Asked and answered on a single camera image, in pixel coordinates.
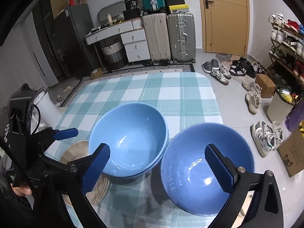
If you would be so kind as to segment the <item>person's left hand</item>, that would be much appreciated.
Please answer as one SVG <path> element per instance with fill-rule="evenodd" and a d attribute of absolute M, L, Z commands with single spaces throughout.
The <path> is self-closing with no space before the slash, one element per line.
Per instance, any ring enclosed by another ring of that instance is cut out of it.
<path fill-rule="evenodd" d="M 27 184 L 21 185 L 19 187 L 13 187 L 11 185 L 11 187 L 12 187 L 14 193 L 19 197 L 25 197 L 25 196 L 32 195 L 32 191 Z"/>

